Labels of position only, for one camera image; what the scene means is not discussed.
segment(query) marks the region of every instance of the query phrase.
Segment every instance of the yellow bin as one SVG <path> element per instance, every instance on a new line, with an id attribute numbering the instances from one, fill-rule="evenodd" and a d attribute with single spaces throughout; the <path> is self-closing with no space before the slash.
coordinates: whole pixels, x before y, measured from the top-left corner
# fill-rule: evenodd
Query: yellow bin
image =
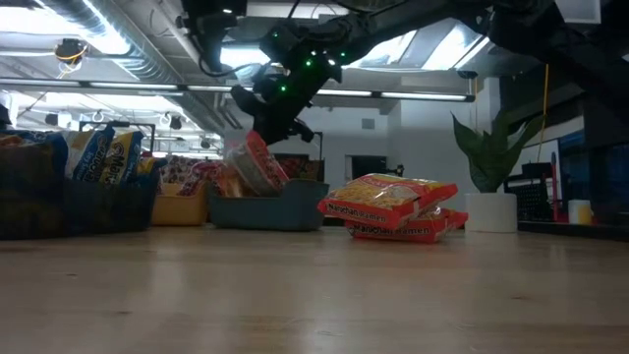
<path id="1" fill-rule="evenodd" d="M 155 198 L 152 225 L 154 226 L 200 226 L 207 219 L 206 184 L 189 197 L 177 196 L 181 185 L 164 184 L 163 195 Z"/>

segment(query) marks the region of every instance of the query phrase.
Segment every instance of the noodle package label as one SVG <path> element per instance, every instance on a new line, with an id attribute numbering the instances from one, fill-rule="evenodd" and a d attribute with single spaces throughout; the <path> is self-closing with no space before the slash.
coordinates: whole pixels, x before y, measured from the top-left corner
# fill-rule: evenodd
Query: noodle package label
<path id="1" fill-rule="evenodd" d="M 448 232 L 465 224 L 466 212 L 437 207 L 419 218 L 409 221 L 398 230 L 388 230 L 356 221 L 346 221 L 345 227 L 357 239 L 375 239 L 433 244 Z"/>
<path id="2" fill-rule="evenodd" d="M 370 174 L 330 192 L 318 209 L 325 215 L 396 230 L 457 192 L 455 184 Z"/>

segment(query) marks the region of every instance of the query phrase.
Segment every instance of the gray plastic bin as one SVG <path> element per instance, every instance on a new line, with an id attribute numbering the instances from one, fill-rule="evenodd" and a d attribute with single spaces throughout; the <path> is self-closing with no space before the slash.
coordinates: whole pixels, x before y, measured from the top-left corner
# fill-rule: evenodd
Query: gray plastic bin
<path id="1" fill-rule="evenodd" d="M 254 230 L 314 231 L 323 224 L 316 206 L 329 185 L 290 180 L 279 198 L 209 196 L 209 213 L 216 227 Z"/>

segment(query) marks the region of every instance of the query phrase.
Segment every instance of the wooden surface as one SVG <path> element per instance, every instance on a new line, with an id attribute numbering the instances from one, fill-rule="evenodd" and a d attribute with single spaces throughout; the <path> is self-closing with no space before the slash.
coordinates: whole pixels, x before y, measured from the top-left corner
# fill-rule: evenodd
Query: wooden surface
<path id="1" fill-rule="evenodd" d="M 153 229 L 0 243 L 0 353 L 629 352 L 629 245 Z"/>

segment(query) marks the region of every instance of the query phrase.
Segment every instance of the chip bag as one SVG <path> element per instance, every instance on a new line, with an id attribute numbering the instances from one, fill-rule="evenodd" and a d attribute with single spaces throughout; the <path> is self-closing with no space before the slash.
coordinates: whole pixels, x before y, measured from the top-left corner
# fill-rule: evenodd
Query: chip bag
<path id="1" fill-rule="evenodd" d="M 62 132 L 61 136 L 68 145 L 66 177 L 77 181 L 98 182 L 114 134 L 111 127 L 102 131 Z"/>
<path id="2" fill-rule="evenodd" d="M 114 139 L 105 158 L 101 183 L 124 184 L 134 175 L 140 159 L 143 138 L 142 132 L 133 132 Z"/>

